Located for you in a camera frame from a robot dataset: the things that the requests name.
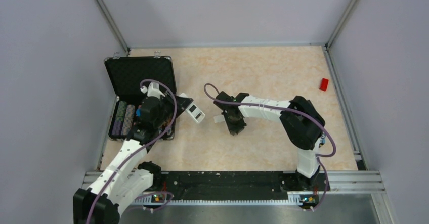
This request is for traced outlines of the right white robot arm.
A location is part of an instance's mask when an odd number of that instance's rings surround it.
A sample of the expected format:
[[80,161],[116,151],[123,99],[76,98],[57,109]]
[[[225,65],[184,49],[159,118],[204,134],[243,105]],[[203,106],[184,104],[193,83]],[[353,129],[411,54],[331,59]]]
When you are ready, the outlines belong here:
[[246,127],[245,118],[261,118],[281,123],[290,142],[298,148],[298,164],[293,177],[300,190],[315,187],[320,173],[319,149],[325,144],[325,121],[311,101],[296,96],[289,101],[261,99],[248,93],[233,97],[220,92],[213,103],[221,109],[228,131],[237,135]]

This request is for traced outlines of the white battery cover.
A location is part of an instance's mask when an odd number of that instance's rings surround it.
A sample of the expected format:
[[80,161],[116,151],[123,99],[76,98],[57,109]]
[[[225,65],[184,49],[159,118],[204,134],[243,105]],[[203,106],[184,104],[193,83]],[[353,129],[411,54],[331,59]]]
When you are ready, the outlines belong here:
[[213,120],[215,123],[222,123],[225,121],[224,116],[223,115],[217,115],[213,117]]

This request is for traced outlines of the white remote control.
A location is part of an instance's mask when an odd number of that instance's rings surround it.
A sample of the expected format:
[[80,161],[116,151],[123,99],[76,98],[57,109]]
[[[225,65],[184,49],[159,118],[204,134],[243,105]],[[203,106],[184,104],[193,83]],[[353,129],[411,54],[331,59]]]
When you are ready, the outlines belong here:
[[194,99],[185,93],[179,94],[181,99],[185,100],[184,111],[196,122],[200,124],[205,118],[205,113],[195,104]]

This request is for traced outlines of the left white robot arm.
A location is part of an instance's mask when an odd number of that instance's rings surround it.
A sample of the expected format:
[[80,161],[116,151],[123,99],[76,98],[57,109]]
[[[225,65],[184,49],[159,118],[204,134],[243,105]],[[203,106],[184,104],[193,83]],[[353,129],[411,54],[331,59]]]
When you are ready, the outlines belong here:
[[193,99],[180,95],[147,96],[136,109],[132,125],[118,154],[100,176],[86,189],[73,196],[74,223],[119,223],[122,214],[145,190],[157,190],[162,176],[159,166],[134,170],[152,145],[162,138]]

